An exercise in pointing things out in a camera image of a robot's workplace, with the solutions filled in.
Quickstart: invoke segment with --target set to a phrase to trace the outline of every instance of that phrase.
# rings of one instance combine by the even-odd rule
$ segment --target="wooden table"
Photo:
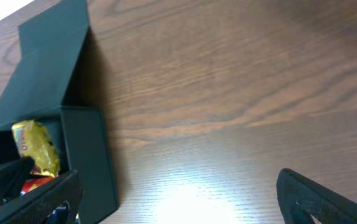
[[[0,22],[0,95],[17,26],[58,1]],[[88,8],[80,71],[105,112],[120,196],[105,223],[282,223],[284,167],[357,202],[357,0]]]

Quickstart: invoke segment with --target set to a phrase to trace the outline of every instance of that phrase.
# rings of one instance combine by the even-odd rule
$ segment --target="open box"
[[[22,59],[0,97],[0,164],[19,159],[12,125],[41,122],[61,173],[79,172],[80,222],[96,223],[117,210],[118,197],[102,113],[77,103],[71,86],[88,28],[85,0],[63,0],[19,26]]]

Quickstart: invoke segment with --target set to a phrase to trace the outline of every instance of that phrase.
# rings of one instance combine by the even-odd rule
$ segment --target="box lid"
[[[61,105],[89,27],[85,0],[63,0],[19,26],[21,61],[0,97],[0,128]]]

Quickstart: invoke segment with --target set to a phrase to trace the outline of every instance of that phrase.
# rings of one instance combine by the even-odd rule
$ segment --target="brown wooden surface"
[[[17,26],[56,2],[0,22],[0,95]],[[357,202],[357,0],[88,3],[81,71],[120,196],[105,223],[282,223],[284,167]]]

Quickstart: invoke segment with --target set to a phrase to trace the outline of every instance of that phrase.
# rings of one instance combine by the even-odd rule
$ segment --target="yellow snack package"
[[[21,121],[12,126],[12,132],[19,155],[35,162],[31,174],[56,177],[59,158],[47,128],[34,120]]]

